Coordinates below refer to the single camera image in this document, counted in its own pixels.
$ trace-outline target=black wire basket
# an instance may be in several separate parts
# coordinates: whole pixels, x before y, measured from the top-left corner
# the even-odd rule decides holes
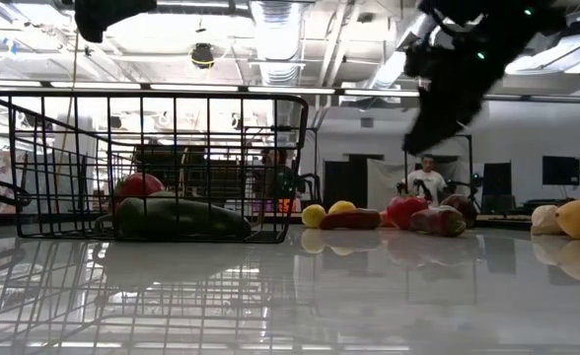
[[[297,211],[301,98],[0,91],[20,237],[281,243]]]

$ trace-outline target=monitor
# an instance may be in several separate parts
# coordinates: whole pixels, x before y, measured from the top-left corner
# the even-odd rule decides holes
[[[580,160],[543,157],[543,185],[579,185]]]

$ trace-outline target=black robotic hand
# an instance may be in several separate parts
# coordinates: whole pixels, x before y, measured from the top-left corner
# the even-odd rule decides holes
[[[398,188],[398,195],[403,195],[405,193],[408,193],[408,187],[406,186],[405,183],[398,182],[398,184],[396,185],[396,187]]]
[[[412,182],[412,184],[413,184],[413,186],[417,187],[417,189],[421,188],[421,190],[424,191],[424,199],[426,201],[432,202],[432,193],[430,193],[430,190],[428,189],[428,187],[426,187],[424,180],[416,178]]]

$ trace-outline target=person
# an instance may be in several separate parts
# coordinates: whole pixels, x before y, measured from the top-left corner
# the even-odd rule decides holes
[[[261,161],[262,165],[266,166],[269,164],[269,162],[268,162],[269,155],[270,155],[270,150],[267,148],[264,148],[261,150],[261,152],[259,152],[259,160]]]
[[[431,206],[439,206],[439,191],[443,191],[448,185],[446,181],[441,176],[441,174],[434,171],[435,160],[429,154],[425,154],[421,157],[421,169],[414,171],[408,175],[408,188],[412,187],[412,190],[418,193],[418,196],[424,198],[423,188],[416,184],[416,180],[421,180],[426,185],[426,188],[430,191],[432,195]]]
[[[288,151],[285,149],[274,151],[271,149],[268,152],[266,162],[270,167],[277,166],[276,169],[268,169],[266,173],[266,196],[269,197],[276,193],[279,198],[288,198],[296,182],[292,169],[288,167]]]

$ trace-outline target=green zucchini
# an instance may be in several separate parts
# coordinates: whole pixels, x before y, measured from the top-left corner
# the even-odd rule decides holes
[[[141,198],[126,198],[117,206],[114,219],[117,236],[123,239],[244,238],[251,234],[249,221],[236,212],[197,201],[177,201],[165,192],[150,195],[145,206]]]

